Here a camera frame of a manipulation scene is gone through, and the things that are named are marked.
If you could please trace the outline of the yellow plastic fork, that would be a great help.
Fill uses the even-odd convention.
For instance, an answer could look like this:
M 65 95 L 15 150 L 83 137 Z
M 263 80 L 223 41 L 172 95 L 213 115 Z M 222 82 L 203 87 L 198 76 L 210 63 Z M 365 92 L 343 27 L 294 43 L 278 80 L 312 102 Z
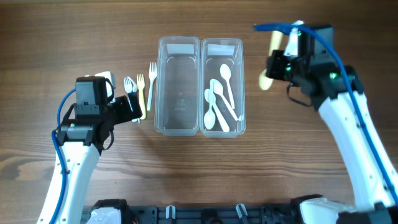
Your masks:
M 143 74 L 137 74 L 137 88 L 139 90 L 139 105 L 141 108 L 142 116 L 141 119 L 146 119 L 146 105 L 144 99 L 144 88 L 145 88 L 145 81 Z

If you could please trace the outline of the yellow plastic spoon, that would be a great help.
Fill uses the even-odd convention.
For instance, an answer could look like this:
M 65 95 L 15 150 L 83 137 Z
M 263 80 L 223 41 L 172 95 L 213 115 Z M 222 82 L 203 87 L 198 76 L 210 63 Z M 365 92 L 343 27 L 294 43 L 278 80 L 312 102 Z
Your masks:
M 272 55 L 274 50 L 279 50 L 280 44 L 282 42 L 282 36 L 283 33 L 279 31 L 272 32 L 270 46 L 269 46 L 269 56 Z M 266 72 L 267 72 L 267 66 L 259 76 L 259 87 L 261 90 L 268 90 L 273 82 L 273 79 L 268 78 L 266 76 Z

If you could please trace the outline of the white plastic fork tall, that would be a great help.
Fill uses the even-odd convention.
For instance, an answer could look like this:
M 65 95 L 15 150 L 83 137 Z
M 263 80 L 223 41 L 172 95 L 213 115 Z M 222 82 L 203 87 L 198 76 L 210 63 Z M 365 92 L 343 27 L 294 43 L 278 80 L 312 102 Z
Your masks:
M 157 63 L 151 62 L 150 66 L 149 66 L 150 86 L 149 86 L 149 95 L 148 95 L 148 99 L 147 99 L 147 111 L 150 111 L 150 109 L 151 109 L 153 87 L 154 87 L 154 82 L 155 82 L 156 78 L 157 78 Z

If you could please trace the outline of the white spoon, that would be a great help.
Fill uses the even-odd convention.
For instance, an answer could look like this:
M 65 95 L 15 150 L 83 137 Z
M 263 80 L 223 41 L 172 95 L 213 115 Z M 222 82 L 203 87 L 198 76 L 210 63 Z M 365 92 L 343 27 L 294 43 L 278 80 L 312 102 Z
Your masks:
M 224 101 L 224 104 L 226 105 L 228 111 L 231 113 L 232 117 L 234 118 L 235 121 L 242 121 L 243 117 L 240 115 L 237 117 L 236 113 L 234 112 L 234 109 L 232 109 L 230 103 L 227 101 L 226 97 L 224 96 L 224 89 L 222 84 L 216 80 L 216 79 L 211 79 L 210 84 L 213 85 L 214 92 L 221 97 L 221 99 Z
M 208 102 L 209 107 L 207 112 L 204 115 L 204 125 L 206 129 L 212 129 L 215 125 L 215 114 L 212 110 L 212 106 L 214 103 L 213 99 L 213 82 L 210 82 L 210 88 L 205 90 L 205 100 Z
M 232 76 L 232 73 L 231 73 L 231 69 L 229 68 L 229 66 L 227 64 L 222 64 L 220 66 L 220 75 L 227 83 L 227 88 L 228 88 L 229 99 L 230 99 L 230 102 L 231 102 L 231 107 L 232 107 L 232 109 L 235 109 L 233 92 L 232 92 L 231 85 L 230 85 L 230 82 L 229 82 L 230 78 Z

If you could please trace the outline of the white spoon crossing diagonal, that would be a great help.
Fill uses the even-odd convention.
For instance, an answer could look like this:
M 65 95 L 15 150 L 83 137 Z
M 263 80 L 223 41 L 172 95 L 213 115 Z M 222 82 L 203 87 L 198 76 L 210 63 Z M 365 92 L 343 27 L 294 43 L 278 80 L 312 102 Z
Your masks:
M 218 119 L 219 124 L 221 126 L 221 129 L 223 132 L 229 132 L 229 126 L 226 122 L 226 120 L 224 119 L 224 116 L 221 114 L 221 111 L 218 109 L 216 103 L 215 103 L 215 95 L 213 95 L 213 99 L 214 99 L 214 103 L 212 106 L 212 110 L 215 114 L 215 118 Z

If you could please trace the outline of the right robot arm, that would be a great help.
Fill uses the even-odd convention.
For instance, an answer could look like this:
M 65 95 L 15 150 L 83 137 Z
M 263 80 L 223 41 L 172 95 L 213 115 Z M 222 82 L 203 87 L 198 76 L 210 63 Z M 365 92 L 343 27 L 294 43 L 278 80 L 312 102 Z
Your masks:
M 290 203 L 295 223 L 396 223 L 397 171 L 369 114 L 363 85 L 333 48 L 331 25 L 258 24 L 272 32 L 265 77 L 301 88 L 328 126 L 348 171 L 354 204 L 321 195 Z

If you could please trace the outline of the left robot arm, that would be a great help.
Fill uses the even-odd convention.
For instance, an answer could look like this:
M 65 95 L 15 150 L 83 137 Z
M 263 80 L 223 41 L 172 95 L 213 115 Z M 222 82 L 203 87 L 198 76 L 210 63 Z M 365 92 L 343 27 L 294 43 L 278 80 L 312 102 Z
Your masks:
M 115 125 L 142 117 L 136 83 L 124 78 L 126 95 L 116 97 L 112 79 L 110 72 L 77 78 L 71 90 L 76 102 L 65 115 L 57 114 L 51 133 L 55 166 L 39 223 L 80 223 L 104 142 L 114 139 Z

